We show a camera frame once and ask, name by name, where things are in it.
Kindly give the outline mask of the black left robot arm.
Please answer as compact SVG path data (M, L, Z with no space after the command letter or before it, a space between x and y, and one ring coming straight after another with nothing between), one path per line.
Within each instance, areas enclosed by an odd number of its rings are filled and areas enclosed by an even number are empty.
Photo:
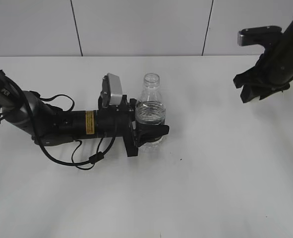
M122 93L120 78L111 73L102 79L97 110L63 110L50 105L54 99L21 90L0 70L0 123L5 120L28 133L39 146L122 137L127 155L135 157L140 146L169 133L169 126L163 122L156 125L137 122L136 99L127 99Z

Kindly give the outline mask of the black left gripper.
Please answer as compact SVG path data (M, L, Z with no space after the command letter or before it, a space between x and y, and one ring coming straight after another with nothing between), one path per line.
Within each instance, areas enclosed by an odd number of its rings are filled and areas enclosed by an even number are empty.
M124 142L128 157L138 155L138 147L145 143L158 141L169 133L170 127L165 124L143 124L136 123L134 132L133 122L135 121L135 108L137 100L127 99L123 95L120 105L102 107L102 98L98 99L98 110L96 111L96 134L98 138L111 138L111 142L102 152L106 155L112 148L115 139L121 137Z

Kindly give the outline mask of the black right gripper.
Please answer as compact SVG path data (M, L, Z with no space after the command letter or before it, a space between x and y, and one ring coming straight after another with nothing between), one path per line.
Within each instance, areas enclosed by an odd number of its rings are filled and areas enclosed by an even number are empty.
M262 58L257 72L257 79L262 86L258 86L255 78L255 67L237 74L233 79L237 89L243 88L240 95L243 103L263 100L290 88L289 82L293 80L293 20L278 42Z

